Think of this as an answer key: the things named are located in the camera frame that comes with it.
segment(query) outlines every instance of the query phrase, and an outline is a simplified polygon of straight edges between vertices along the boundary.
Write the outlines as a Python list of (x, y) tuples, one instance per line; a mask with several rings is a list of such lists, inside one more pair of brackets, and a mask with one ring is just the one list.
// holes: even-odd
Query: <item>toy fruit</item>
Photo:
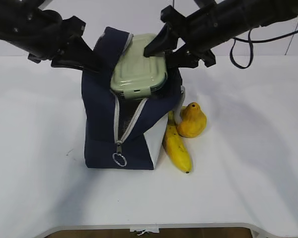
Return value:
[(177, 131), (183, 137), (197, 137), (207, 126), (207, 117), (197, 103), (190, 103), (182, 110), (181, 118), (182, 123), (177, 126)]
[(164, 134), (163, 146), (174, 165), (184, 173), (192, 170), (191, 157), (178, 134), (174, 122), (174, 112), (168, 114), (168, 125)]

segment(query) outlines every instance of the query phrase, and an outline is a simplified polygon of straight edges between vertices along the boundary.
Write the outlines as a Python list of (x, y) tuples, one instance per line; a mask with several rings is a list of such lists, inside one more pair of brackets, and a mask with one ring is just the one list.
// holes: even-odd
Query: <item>white backdrop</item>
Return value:
[[(172, 0), (54, 0), (48, 9), (58, 11), (64, 19), (73, 15), (87, 23), (84, 39), (92, 47), (102, 34), (106, 26), (126, 30), (134, 34), (158, 33), (163, 26), (160, 12)], [(198, 7), (193, 0), (175, 0), (175, 8), (184, 15), (196, 11)], [(295, 30), (298, 18), (292, 21), (277, 23), (269, 27), (255, 29), (252, 34), (254, 40), (268, 39)], [(290, 45), (291, 37), (272, 43), (255, 46), (256, 55), (285, 55), (289, 47), (289, 55), (298, 55), (298, 35)], [(233, 42), (229, 41), (216, 48), (217, 56), (227, 56)], [(247, 44), (238, 43), (235, 55), (248, 55)], [(0, 56), (22, 56), (26, 52), (0, 41)]]

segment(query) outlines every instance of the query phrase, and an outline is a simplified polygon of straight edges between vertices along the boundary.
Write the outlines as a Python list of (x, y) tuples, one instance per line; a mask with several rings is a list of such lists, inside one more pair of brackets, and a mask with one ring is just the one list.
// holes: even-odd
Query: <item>zipper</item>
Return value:
[[(134, 129), (134, 127), (138, 121), (138, 118), (140, 117), (140, 114), (141, 114), (142, 110), (144, 109), (144, 106), (145, 106), (147, 100), (148, 100), (148, 98), (144, 98), (141, 100), (133, 117), (130, 120), (130, 123), (129, 123), (126, 131), (124, 132), (124, 134), (122, 135), (121, 138), (118, 138), (119, 137), (118, 133), (119, 133), (119, 120), (120, 120), (120, 118), (119, 118), (120, 106), (119, 106), (119, 99), (118, 99), (117, 95), (115, 95), (114, 140), (115, 140), (115, 144), (116, 144), (117, 148), (116, 148), (116, 153), (113, 154), (113, 160), (120, 167), (125, 167), (127, 165), (127, 160), (126, 160), (125, 156), (123, 156), (123, 152), (122, 152), (122, 144), (126, 141), (128, 136)], [(119, 161), (117, 161), (117, 159), (116, 159), (117, 156), (121, 157), (124, 160), (124, 164), (121, 164)]]

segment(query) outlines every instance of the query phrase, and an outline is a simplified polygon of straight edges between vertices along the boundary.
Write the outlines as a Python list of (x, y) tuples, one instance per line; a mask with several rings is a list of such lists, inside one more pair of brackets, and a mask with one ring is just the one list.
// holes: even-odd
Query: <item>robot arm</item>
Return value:
[[(0, 39), (29, 52), (52, 67), (99, 71), (103, 61), (82, 39), (85, 22), (63, 20), (55, 11), (42, 10), (52, 0), (0, 0)], [(161, 12), (165, 26), (145, 48), (145, 57), (165, 52), (168, 67), (207, 67), (216, 63), (211, 49), (250, 29), (298, 16), (298, 0), (195, 0), (200, 9), (184, 17), (173, 7)], [(178, 39), (185, 45), (176, 52)]]
[(99, 71), (102, 60), (82, 39), (85, 22), (40, 9), (50, 2), (0, 0), (0, 40), (29, 52), (35, 63), (51, 60), (52, 67)]
[[(184, 17), (171, 6), (161, 12), (165, 23), (158, 36), (145, 48), (146, 57), (166, 52), (168, 67), (195, 68), (216, 63), (211, 49), (259, 26), (287, 21), (298, 16), (298, 0), (195, 0), (200, 10)], [(178, 39), (186, 44), (176, 52)]]

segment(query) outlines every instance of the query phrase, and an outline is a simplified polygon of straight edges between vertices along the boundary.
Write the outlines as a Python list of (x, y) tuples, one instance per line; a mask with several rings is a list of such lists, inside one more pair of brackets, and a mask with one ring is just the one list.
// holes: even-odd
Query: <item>floor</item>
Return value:
[[(159, 234), (145, 234), (148, 238), (252, 238), (246, 228), (161, 229)], [(129, 230), (61, 231), (47, 238), (136, 238)]]

